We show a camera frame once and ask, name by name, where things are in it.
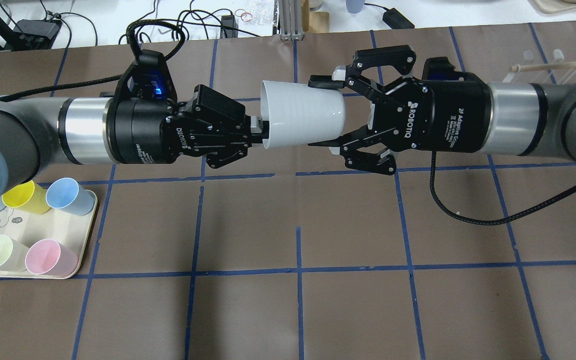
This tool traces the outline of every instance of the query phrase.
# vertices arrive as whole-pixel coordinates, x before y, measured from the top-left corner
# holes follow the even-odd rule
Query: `white floor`
[[[159,18],[176,18],[177,14],[188,9],[189,0],[158,1]],[[542,23],[551,21],[576,20],[576,9],[556,14],[545,14],[534,4],[534,0],[368,0],[388,8],[395,7],[418,28],[462,27],[470,25],[493,25],[513,23]],[[99,34],[99,45],[116,44],[125,32],[126,25],[153,9],[153,0],[44,0],[52,12],[78,12],[89,17]],[[7,0],[15,20],[43,19],[44,10],[39,0]],[[243,30],[258,35],[272,33],[272,13],[274,0],[195,0],[194,9],[214,11],[220,8],[243,10],[253,15],[249,22],[239,21]],[[356,32],[361,30],[381,30],[388,27],[382,21],[383,10],[379,7],[364,6],[360,13],[346,11],[344,0],[324,0],[320,11],[330,13],[331,32]],[[73,28],[71,47],[92,46],[94,33],[86,20],[78,16],[67,16],[66,21]],[[205,39],[201,26],[189,26],[191,39]],[[154,42],[169,41],[169,34],[159,34],[156,29],[148,31]],[[208,35],[215,38],[218,29],[208,29]],[[54,48],[64,48],[68,40],[68,31],[64,28]]]

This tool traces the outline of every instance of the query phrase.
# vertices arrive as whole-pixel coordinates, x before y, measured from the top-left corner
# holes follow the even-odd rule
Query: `beige tray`
[[[88,243],[93,219],[97,212],[98,198],[94,196],[93,210],[84,216],[69,214],[61,210],[50,209],[45,214],[7,207],[0,211],[0,235],[8,235],[28,248],[41,239],[54,239],[64,244],[78,255],[77,267],[67,276],[35,275],[24,271],[0,271],[0,278],[68,279],[80,269],[86,244]]]
[[[565,10],[576,9],[576,4],[562,0],[532,0],[532,2],[546,14],[554,14]]]

